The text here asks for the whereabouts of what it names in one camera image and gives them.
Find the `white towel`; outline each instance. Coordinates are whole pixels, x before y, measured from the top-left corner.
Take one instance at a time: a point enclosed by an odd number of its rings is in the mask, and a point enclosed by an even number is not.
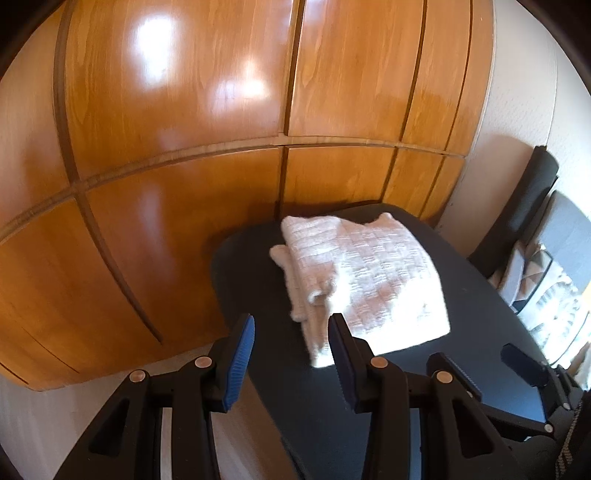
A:
[[[286,217],[281,230],[287,246],[269,254],[284,271],[291,317],[301,322],[312,366],[334,363],[327,335],[332,313],[342,313],[375,355],[449,333],[437,270],[389,213],[367,225]]]

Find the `wood grain panel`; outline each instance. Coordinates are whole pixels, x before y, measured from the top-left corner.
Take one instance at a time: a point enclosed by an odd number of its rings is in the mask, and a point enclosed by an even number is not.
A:
[[[379,200],[390,147],[289,148],[281,215],[317,215]]]
[[[66,107],[80,176],[282,130],[292,0],[80,0]]]
[[[402,141],[445,149],[470,41],[470,0],[428,0],[423,51]]]
[[[0,80],[0,226],[68,186],[53,118],[53,55],[63,7]]]
[[[160,356],[158,342],[103,263],[74,200],[0,245],[0,271],[2,322],[20,325],[78,371],[79,381]]]
[[[492,66],[494,18],[492,0],[472,0],[472,38],[466,80],[446,150],[468,155],[486,100]]]
[[[16,307],[0,290],[0,371],[9,380],[35,390],[79,381],[78,374],[41,346],[20,325]]]
[[[306,2],[289,134],[399,140],[422,17],[418,0]]]
[[[160,167],[89,192],[115,261],[170,353],[226,333],[210,260],[230,233],[273,219],[280,170],[281,149],[269,148]]]
[[[418,217],[442,160],[443,157],[435,153],[399,149],[384,194],[384,203],[399,206]]]
[[[452,195],[453,189],[464,168],[464,159],[459,157],[445,157],[435,180],[431,195],[427,199],[421,213],[421,220],[431,226],[436,226]]]

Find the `metal screw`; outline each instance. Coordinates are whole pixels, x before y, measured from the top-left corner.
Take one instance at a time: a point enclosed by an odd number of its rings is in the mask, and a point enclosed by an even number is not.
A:
[[[440,372],[437,372],[436,378],[441,383],[452,383],[452,380],[453,380],[452,374],[450,372],[446,372],[445,370],[441,370]]]
[[[144,372],[143,370],[134,370],[129,374],[129,379],[133,383],[139,383],[143,381],[144,378],[146,378],[146,372]]]
[[[195,366],[199,368],[207,368],[212,365],[213,361],[208,356],[200,356],[195,359]]]
[[[386,368],[388,366],[388,361],[383,356],[373,357],[370,363],[375,368]]]

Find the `cushion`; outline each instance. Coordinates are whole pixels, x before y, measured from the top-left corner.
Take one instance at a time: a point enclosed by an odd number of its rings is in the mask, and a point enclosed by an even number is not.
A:
[[[591,336],[591,321],[577,287],[543,245],[526,267],[522,291],[528,296],[519,319],[551,364],[568,368]]]

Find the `white wall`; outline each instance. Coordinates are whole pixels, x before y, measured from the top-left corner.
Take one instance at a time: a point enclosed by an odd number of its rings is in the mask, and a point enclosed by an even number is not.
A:
[[[515,189],[536,145],[557,188],[591,215],[591,97],[554,38],[517,0],[494,0],[495,52],[482,126],[437,230],[469,255]]]

